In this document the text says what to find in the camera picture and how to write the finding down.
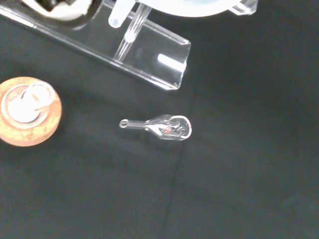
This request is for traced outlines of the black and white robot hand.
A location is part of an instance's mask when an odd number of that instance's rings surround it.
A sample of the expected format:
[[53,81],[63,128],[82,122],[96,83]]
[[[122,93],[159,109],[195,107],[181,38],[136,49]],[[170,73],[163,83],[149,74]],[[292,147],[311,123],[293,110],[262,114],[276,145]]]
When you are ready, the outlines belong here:
[[27,15],[52,27],[83,28],[98,13],[101,0],[21,0]]

